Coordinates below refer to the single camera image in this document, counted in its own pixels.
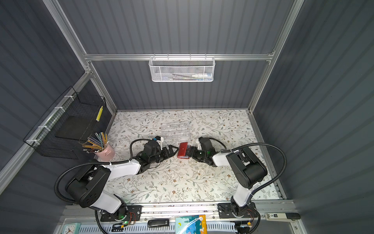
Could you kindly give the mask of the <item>red leather card holder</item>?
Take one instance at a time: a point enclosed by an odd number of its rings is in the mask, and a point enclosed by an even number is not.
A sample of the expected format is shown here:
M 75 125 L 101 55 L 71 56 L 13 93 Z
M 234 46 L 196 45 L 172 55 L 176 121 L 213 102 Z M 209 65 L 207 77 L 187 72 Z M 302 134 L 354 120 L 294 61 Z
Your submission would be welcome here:
M 189 148 L 188 142 L 182 142 L 179 144 L 179 150 L 177 153 L 178 159 L 189 159 L 190 157 L 187 155 L 187 150 Z

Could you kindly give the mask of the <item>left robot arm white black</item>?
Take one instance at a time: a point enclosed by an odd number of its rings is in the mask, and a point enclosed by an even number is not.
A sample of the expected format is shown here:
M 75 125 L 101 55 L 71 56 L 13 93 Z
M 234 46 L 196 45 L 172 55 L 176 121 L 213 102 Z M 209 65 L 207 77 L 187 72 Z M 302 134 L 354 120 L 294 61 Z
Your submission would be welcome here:
M 80 166 L 65 186 L 65 191 L 73 202 L 82 208 L 100 209 L 114 214 L 125 206 L 125 202 L 118 196 L 104 191 L 108 181 L 141 174 L 150 169 L 152 164 L 161 163 L 179 151 L 179 148 L 173 145 L 161 147 L 156 138 L 134 140 L 130 147 L 138 141 L 146 142 L 143 150 L 134 155 L 131 149 L 128 160 L 113 163 L 95 160 Z

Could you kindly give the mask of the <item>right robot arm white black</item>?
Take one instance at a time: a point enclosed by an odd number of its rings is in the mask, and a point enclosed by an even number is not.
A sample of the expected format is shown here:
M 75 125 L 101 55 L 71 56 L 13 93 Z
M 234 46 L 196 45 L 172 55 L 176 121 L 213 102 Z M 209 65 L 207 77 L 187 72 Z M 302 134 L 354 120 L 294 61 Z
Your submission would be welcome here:
M 216 151 L 213 138 L 200 137 L 197 147 L 189 146 L 187 156 L 212 167 L 230 167 L 238 181 L 235 194 L 231 197 L 230 209 L 234 216 L 243 216 L 249 208 L 255 189 L 268 174 L 267 168 L 249 147 Z

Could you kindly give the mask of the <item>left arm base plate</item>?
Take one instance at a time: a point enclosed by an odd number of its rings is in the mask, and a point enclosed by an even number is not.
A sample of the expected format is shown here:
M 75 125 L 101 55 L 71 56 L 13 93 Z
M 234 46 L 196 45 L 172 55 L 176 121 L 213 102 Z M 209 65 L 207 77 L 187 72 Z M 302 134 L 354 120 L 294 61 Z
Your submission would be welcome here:
M 122 205 L 115 213 L 111 214 L 106 211 L 101 212 L 101 222 L 133 222 L 139 221 L 142 214 L 142 206 L 140 205 Z

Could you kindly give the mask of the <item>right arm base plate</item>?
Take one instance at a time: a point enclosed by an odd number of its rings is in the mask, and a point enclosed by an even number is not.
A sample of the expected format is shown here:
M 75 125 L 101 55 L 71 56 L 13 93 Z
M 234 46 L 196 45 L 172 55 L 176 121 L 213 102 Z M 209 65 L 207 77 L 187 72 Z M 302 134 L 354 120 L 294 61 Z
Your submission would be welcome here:
M 259 217 L 255 203 L 239 207 L 235 203 L 218 203 L 217 209 L 220 218 L 249 218 Z

